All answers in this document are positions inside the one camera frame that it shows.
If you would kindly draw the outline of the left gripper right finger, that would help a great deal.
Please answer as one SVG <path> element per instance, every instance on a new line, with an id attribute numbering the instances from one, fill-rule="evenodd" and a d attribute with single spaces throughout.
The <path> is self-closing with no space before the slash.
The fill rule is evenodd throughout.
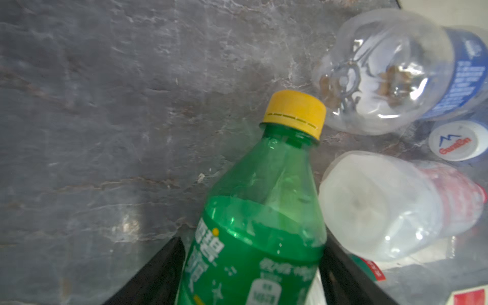
<path id="1" fill-rule="evenodd" d="M 396 304 L 346 255 L 331 234 L 319 264 L 327 304 Z"/>

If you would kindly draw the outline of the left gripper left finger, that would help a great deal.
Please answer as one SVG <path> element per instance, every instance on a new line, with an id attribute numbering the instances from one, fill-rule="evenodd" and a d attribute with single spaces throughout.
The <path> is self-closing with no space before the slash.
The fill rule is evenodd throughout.
<path id="1" fill-rule="evenodd" d="M 174 304 L 185 258 L 181 238 L 172 238 L 104 304 Z"/>

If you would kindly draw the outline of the white bottle red cap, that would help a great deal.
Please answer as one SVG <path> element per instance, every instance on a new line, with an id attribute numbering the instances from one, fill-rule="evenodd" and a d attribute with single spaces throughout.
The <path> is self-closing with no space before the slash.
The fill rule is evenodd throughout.
<path id="1" fill-rule="evenodd" d="M 401 259 L 468 231 L 487 203 L 485 189 L 451 166 L 365 151 L 335 159 L 318 197 L 338 243 L 372 261 Z"/>

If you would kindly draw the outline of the green soda bottle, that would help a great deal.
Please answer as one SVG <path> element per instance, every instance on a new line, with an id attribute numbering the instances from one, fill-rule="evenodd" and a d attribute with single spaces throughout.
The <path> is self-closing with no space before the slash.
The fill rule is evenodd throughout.
<path id="1" fill-rule="evenodd" d="M 310 151 L 326 109 L 273 94 L 261 140 L 212 187 L 182 269 L 177 304 L 304 304 L 327 232 Z"/>

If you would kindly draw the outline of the clear bottle red white label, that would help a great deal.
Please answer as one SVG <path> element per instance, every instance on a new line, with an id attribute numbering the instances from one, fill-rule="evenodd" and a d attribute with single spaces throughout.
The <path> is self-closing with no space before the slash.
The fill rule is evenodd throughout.
<path id="1" fill-rule="evenodd" d="M 481 227 L 398 261 L 350 258 L 397 304 L 487 304 L 487 230 Z"/>

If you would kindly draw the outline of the clear crushed water bottle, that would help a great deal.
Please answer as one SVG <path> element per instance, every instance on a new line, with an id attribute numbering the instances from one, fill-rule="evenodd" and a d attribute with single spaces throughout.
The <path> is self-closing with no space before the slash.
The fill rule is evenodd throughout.
<path id="1" fill-rule="evenodd" d="M 487 159 L 487 114 L 472 113 L 434 124 L 428 137 L 432 153 L 451 163 Z"/>

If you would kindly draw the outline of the Pepsi water bottle blue label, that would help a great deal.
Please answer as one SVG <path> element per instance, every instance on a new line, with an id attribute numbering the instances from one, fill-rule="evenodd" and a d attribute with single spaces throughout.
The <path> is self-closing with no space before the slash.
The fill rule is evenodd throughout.
<path id="1" fill-rule="evenodd" d="M 342 132 L 383 135 L 453 118 L 487 100 L 487 31 L 406 10 L 368 11 L 340 27 L 312 80 L 325 123 Z"/>

